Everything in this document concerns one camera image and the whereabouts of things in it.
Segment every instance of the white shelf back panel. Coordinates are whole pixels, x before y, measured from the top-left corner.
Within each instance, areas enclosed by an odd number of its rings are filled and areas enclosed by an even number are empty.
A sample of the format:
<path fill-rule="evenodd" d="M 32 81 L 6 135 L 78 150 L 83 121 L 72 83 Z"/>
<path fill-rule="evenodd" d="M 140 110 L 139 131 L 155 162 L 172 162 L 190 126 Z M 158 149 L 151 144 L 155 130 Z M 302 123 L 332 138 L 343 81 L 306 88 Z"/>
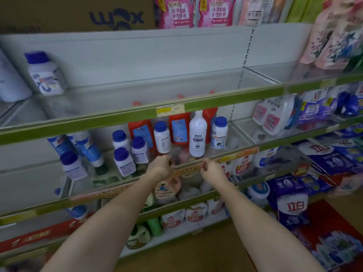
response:
<path fill-rule="evenodd" d="M 253 31 L 246 67 L 300 59 L 312 24 L 281 23 L 257 26 Z"/>
<path fill-rule="evenodd" d="M 2 35 L 0 46 L 35 89 L 24 52 L 46 51 L 70 87 L 243 67 L 252 27 Z"/>

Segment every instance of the cardboard box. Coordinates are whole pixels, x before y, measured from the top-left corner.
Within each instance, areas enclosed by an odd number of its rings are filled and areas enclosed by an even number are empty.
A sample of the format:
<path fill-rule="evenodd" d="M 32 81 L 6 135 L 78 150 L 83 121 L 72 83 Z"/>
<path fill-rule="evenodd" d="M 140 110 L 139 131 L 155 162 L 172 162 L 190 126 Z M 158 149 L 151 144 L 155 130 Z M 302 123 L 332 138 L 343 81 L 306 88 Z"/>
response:
<path fill-rule="evenodd" d="M 153 0 L 2 0 L 0 33 L 155 28 Z"/>

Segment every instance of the forearm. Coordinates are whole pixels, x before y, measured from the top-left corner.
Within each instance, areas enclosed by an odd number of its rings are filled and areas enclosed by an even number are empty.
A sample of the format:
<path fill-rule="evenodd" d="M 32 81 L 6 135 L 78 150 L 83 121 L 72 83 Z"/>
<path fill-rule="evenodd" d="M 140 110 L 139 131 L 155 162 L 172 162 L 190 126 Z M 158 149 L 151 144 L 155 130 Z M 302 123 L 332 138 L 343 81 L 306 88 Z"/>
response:
<path fill-rule="evenodd" d="M 257 270 L 323 272 L 295 236 L 229 182 L 217 187 Z"/>
<path fill-rule="evenodd" d="M 148 195 L 153 175 L 143 175 L 96 212 L 59 248 L 43 271 L 112 271 Z"/>

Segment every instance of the orange bottle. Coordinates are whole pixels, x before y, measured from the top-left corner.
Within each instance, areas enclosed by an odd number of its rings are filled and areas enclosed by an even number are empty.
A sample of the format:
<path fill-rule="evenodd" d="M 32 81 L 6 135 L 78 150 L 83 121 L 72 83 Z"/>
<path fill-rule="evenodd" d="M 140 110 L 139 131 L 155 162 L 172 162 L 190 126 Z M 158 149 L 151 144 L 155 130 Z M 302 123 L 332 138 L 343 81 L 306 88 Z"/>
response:
<path fill-rule="evenodd" d="M 189 145 L 190 112 L 169 116 L 171 142 L 179 145 Z"/>
<path fill-rule="evenodd" d="M 215 93 L 214 90 L 211 90 L 209 92 L 209 94 L 214 94 L 214 93 Z M 206 143 L 211 142 L 211 128 L 212 128 L 214 121 L 216 120 L 217 110 L 218 110 L 218 107 L 203 110 L 203 118 L 206 120 L 206 123 L 207 123 Z"/>
<path fill-rule="evenodd" d="M 142 105 L 139 101 L 133 102 L 134 106 Z M 153 151 L 156 148 L 155 144 L 155 138 L 154 138 L 154 131 L 152 129 L 151 121 L 150 119 L 145 119 L 141 121 L 136 122 L 130 122 L 127 123 L 129 127 L 129 132 L 131 135 L 131 138 L 134 139 L 136 136 L 141 136 L 147 143 L 149 150 Z"/>

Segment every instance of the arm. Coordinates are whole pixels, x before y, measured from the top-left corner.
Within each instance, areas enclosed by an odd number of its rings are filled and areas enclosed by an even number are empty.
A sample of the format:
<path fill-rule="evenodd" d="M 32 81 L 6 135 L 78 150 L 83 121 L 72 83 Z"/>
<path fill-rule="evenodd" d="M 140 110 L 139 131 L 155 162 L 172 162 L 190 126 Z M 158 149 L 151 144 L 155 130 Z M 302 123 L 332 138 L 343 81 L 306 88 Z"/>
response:
<path fill-rule="evenodd" d="M 217 163 L 206 159 L 201 174 L 224 199 L 238 235 L 259 272 L 324 272 L 292 233 L 236 190 Z"/>
<path fill-rule="evenodd" d="M 170 155 L 158 156 L 134 185 L 115 197 L 62 244 L 42 272 L 112 271 L 153 187 L 171 176 Z"/>

